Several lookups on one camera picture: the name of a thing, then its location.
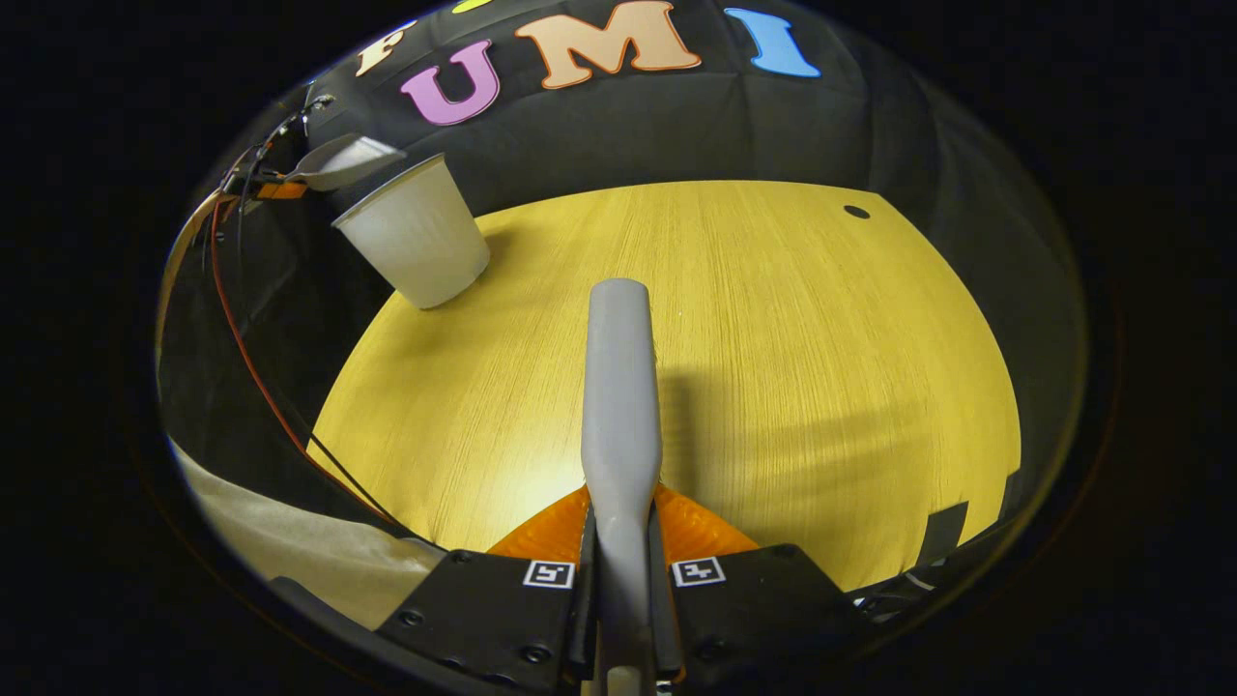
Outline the small grey broom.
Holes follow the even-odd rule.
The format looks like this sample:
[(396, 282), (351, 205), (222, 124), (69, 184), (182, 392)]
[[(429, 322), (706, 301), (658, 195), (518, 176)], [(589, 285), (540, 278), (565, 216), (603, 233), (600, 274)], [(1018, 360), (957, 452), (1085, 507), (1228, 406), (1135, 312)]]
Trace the small grey broom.
[(602, 696), (656, 691), (649, 619), (649, 508), (662, 436), (649, 294), (630, 278), (590, 291), (581, 466), (599, 541)]

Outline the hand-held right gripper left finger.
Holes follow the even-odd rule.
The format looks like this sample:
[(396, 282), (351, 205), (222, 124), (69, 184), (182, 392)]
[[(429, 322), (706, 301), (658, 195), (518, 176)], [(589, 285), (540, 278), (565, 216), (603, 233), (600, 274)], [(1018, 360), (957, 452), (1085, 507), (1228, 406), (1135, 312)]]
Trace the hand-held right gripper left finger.
[(584, 695), (595, 666), (595, 524), (584, 486), (495, 543), (447, 553), (376, 633), (474, 682)]

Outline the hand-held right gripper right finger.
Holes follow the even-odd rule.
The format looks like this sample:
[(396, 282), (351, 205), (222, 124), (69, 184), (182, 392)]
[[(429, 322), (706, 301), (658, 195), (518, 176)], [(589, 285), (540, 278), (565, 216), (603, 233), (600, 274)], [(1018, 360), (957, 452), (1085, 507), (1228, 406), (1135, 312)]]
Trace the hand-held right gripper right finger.
[(763, 682), (875, 635), (795, 543), (760, 546), (666, 485), (649, 507), (649, 626), (661, 682)]

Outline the grey dustpan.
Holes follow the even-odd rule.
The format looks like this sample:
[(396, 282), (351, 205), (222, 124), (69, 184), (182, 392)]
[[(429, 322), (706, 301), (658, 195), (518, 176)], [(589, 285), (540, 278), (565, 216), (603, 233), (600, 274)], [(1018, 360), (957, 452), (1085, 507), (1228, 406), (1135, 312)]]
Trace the grey dustpan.
[(404, 158), (398, 147), (361, 134), (345, 134), (309, 150), (285, 176), (285, 180), (304, 184), (315, 192), (332, 192), (357, 184), (357, 180)]

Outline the white garbage bin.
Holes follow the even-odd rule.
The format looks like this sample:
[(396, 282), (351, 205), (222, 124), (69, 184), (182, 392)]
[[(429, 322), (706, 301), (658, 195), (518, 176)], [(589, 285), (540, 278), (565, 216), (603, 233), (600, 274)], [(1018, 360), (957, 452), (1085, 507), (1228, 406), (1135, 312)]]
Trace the white garbage bin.
[(409, 305), (454, 300), (487, 269), (491, 250), (447, 166), (434, 155), (332, 221)]

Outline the wooden desktop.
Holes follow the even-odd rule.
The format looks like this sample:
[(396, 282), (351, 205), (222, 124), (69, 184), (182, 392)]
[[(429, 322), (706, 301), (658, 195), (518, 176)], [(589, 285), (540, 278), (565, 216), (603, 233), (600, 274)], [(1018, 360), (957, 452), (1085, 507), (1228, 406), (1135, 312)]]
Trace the wooden desktop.
[(995, 523), (1029, 419), (990, 321), (878, 195), (618, 187), (477, 227), (485, 274), (433, 312), (390, 295), (315, 422), (421, 537), (485, 550), (584, 485), (588, 307), (611, 277), (649, 292), (675, 492), (847, 591), (915, 566), (936, 512), (964, 506), (962, 541)]

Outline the black backdrop cloth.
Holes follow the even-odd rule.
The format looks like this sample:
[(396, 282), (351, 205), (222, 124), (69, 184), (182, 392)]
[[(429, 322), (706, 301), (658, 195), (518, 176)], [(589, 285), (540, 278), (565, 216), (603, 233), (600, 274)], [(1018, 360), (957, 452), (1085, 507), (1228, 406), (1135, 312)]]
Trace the black backdrop cloth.
[[(296, 202), (219, 202), (254, 145), (287, 176), (361, 134), (406, 158)], [(226, 559), (255, 574), (398, 577), (447, 546), (387, 511), (315, 435), (332, 384), (398, 295), (332, 221), (447, 155), (474, 218), (563, 195), (773, 182), (878, 195), (962, 282), (1029, 419), (995, 523), (936, 512), (917, 566), (1019, 533), (1077, 435), (1077, 253), (1012, 145), (883, 45), (790, 0), (482, 0), (379, 35), (216, 156), (160, 289), (160, 423)]]

